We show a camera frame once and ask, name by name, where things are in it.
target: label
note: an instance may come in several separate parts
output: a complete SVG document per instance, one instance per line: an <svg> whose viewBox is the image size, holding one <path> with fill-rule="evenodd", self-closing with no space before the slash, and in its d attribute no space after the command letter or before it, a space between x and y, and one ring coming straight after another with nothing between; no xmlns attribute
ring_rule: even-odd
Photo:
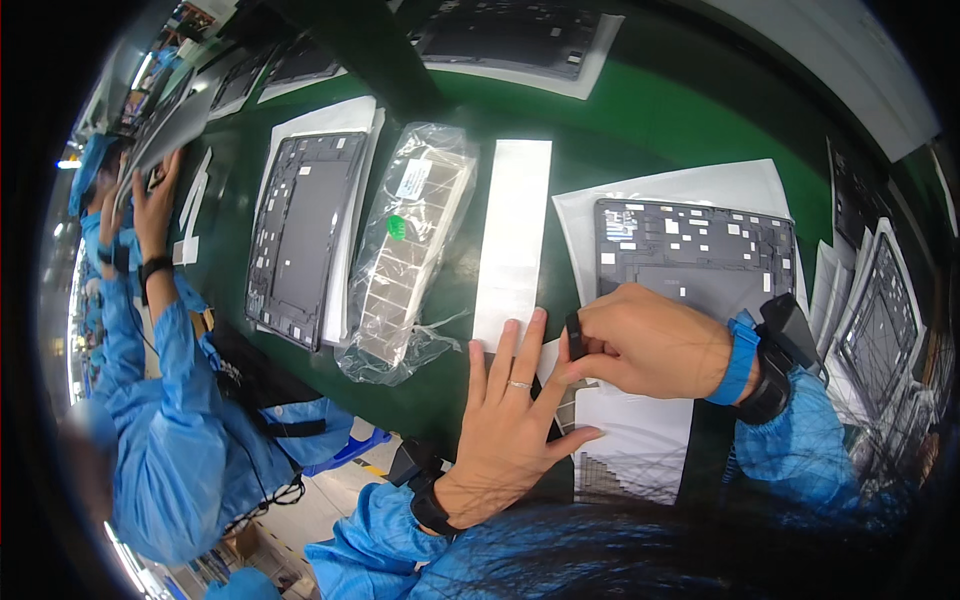
<svg viewBox="0 0 960 600"><path fill-rule="evenodd" d="M387 217L387 233L395 240L402 240L407 236L407 222L400 215Z"/></svg>
<svg viewBox="0 0 960 600"><path fill-rule="evenodd" d="M433 167L432 160L411 158L407 162L407 170L403 174L403 179L400 180L400 186L396 189L396 196L404 200L419 200L431 167Z"/></svg>

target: black tape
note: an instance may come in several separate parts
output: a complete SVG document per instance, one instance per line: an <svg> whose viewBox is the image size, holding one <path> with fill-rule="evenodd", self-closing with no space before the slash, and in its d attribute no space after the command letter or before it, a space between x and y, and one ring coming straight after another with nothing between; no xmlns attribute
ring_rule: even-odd
<svg viewBox="0 0 960 600"><path fill-rule="evenodd" d="M569 342L570 362L580 360L587 355L584 350L584 336L580 330L580 316L577 311L566 316L566 339Z"/></svg>

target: green sticker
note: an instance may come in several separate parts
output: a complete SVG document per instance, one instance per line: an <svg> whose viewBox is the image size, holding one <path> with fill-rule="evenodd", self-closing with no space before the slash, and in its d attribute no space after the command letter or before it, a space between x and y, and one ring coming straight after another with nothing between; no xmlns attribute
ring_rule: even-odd
<svg viewBox="0 0 960 600"><path fill-rule="evenodd" d="M402 240L407 236L407 223L400 215L387 217L387 233L395 240Z"/></svg>

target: plastic bag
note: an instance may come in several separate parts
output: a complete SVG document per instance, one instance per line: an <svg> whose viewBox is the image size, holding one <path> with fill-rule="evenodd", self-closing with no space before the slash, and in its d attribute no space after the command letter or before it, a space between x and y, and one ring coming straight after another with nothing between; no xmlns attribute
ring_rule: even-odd
<svg viewBox="0 0 960 600"><path fill-rule="evenodd" d="M460 349L436 332L440 324L417 318L473 197L476 162L462 129L411 123L400 136L350 276L349 342L334 350L352 381L394 386L447 349Z"/></svg>

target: blue stool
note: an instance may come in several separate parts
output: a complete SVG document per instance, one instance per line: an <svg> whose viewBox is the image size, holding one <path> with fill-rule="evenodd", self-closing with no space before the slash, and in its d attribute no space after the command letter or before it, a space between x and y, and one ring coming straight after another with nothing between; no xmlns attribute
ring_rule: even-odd
<svg viewBox="0 0 960 600"><path fill-rule="evenodd" d="M320 463L319 465L304 467L303 476L313 477L321 471L342 467L367 450L389 442L391 438L392 436L388 432L380 429L379 427L374 427L373 433L370 434L369 439L365 440L364 442L360 442L359 440L354 440L351 437L349 440L347 440L347 445L344 446L344 449L337 452L333 458L327 460L326 462Z"/></svg>

